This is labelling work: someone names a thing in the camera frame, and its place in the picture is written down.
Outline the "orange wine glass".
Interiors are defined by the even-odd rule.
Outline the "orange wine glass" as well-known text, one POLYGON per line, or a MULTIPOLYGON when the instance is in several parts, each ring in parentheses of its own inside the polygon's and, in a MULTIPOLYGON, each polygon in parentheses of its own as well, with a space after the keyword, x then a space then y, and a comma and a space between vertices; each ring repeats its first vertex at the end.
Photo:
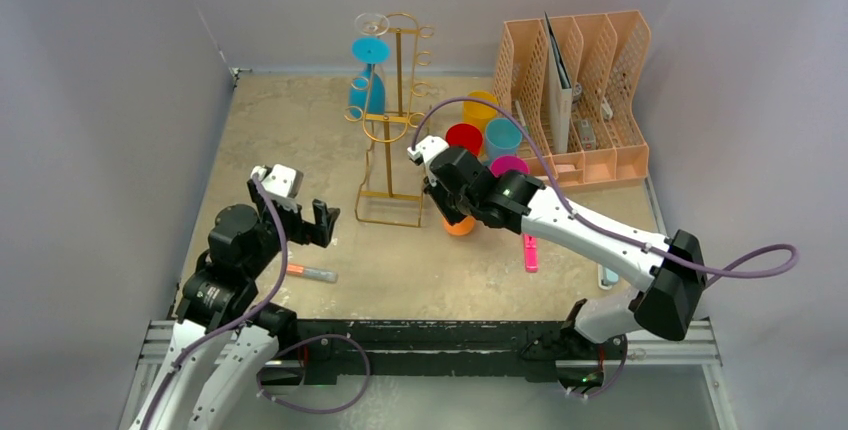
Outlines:
POLYGON ((459 223, 451 224, 446 218, 442 219, 443 229, 451 236, 463 237, 469 235, 475 227, 476 220, 473 217, 465 217, 459 223))

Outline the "magenta wine glass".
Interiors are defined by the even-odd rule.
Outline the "magenta wine glass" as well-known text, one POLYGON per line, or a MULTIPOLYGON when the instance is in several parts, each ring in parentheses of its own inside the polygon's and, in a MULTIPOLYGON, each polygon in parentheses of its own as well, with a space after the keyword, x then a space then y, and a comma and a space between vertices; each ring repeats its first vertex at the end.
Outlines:
POLYGON ((502 155, 495 158, 490 162, 489 169, 494 176, 504 175, 511 170, 518 171, 522 174, 529 173, 527 163, 522 158, 514 155, 502 155))

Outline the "red wine glass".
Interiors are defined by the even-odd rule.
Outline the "red wine glass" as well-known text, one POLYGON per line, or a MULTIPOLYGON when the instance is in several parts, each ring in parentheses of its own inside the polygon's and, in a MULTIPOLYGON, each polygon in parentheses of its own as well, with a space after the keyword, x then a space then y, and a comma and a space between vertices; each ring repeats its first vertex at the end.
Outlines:
POLYGON ((469 123, 452 125, 445 134, 445 140, 450 146, 464 148, 475 157, 479 157, 483 150, 482 133, 469 123))

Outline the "light blue wine glass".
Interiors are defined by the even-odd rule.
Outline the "light blue wine glass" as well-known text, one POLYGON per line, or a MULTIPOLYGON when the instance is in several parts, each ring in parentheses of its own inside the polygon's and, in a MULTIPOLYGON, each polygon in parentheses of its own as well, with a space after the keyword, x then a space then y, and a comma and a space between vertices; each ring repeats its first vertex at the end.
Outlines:
POLYGON ((485 154, 489 160, 502 156, 516 156, 524 140, 518 126, 506 118, 495 118, 484 129, 485 154))

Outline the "yellow wine glass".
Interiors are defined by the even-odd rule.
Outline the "yellow wine glass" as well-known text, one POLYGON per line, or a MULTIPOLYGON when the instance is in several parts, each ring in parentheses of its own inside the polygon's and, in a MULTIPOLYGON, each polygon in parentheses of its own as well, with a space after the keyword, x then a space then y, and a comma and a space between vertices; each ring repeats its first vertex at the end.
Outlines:
POLYGON ((463 122, 485 132, 488 123, 498 116, 498 112, 487 105, 487 102, 499 105, 496 96, 487 91, 473 91, 467 95, 472 101, 465 101, 462 107, 463 122))

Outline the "teal wine glass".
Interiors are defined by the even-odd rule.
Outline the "teal wine glass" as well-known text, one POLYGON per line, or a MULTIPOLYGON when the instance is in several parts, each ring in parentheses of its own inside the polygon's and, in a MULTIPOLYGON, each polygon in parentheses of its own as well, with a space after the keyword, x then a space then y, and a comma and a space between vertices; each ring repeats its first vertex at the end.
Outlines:
POLYGON ((386 91, 378 66, 390 55, 388 45, 378 37, 360 37, 353 42, 351 52, 364 68, 351 82, 347 106, 349 116, 359 120, 363 110, 368 114, 383 115, 386 91))

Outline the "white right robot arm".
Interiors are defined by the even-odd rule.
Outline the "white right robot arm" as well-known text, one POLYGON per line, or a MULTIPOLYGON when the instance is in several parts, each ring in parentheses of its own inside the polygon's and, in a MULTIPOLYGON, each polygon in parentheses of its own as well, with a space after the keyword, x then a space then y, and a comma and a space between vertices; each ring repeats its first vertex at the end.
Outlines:
POLYGON ((471 217, 493 229, 547 240, 611 269, 629 291, 574 305, 561 331, 564 349, 584 357, 615 336, 645 330, 669 341, 685 338, 705 279, 688 269, 701 260, 697 239, 669 238, 612 220, 516 170, 500 176, 462 147, 433 137, 408 149, 426 172, 425 192, 451 224, 471 217))

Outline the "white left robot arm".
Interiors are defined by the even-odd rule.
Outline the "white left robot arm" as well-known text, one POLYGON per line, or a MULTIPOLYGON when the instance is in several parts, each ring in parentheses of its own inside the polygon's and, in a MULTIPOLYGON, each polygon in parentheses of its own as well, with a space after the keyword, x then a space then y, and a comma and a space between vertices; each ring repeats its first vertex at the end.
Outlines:
POLYGON ((296 197, 303 175, 284 165, 257 166, 251 201, 222 209, 207 248, 184 283, 171 339, 133 429, 218 429, 234 393, 271 358, 284 359, 300 339, 297 315, 258 296, 257 279, 288 246, 330 244, 340 216, 315 199, 314 219, 296 197))

